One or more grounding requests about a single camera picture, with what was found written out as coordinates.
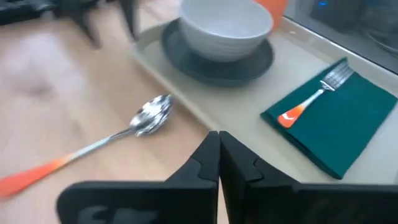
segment plate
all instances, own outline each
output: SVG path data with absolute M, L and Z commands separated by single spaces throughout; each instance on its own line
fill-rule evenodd
M 200 82 L 223 87 L 241 86 L 265 74 L 274 61 L 274 51 L 264 40 L 249 56 L 235 62 L 213 62 L 196 54 L 185 41 L 178 19 L 162 33 L 162 47 L 171 64 Z

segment table surface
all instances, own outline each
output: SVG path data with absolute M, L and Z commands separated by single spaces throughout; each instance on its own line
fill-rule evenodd
M 179 4 L 142 1 L 140 28 L 176 17 Z M 68 20 L 0 27 L 0 177 L 126 128 L 138 108 L 166 92 L 132 62 L 131 40 L 116 5 L 90 17 L 103 43 L 99 50 Z M 169 122 L 153 136 L 121 139 L 0 201 L 0 223 L 58 223 L 56 198 L 82 180 L 164 180 L 207 132 L 176 104 Z M 218 221 L 226 223 L 223 200 L 219 203 Z

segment tray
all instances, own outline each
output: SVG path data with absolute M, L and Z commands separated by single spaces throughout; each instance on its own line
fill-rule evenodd
M 274 64 L 256 81 L 238 88 L 202 84 L 174 68 L 159 38 L 166 24 L 140 34 L 132 56 L 205 126 L 226 130 L 265 161 L 300 182 L 393 184 L 398 162 L 398 110 L 394 108 L 343 180 L 312 164 L 260 118 L 260 113 L 342 57 L 364 78 L 398 96 L 398 77 L 339 45 L 284 18 L 269 37 Z

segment ceramic bowl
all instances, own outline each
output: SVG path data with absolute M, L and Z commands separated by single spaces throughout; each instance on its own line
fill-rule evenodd
M 252 0 L 184 0 L 180 28 L 189 46 L 215 62 L 252 53 L 272 30 L 272 16 Z

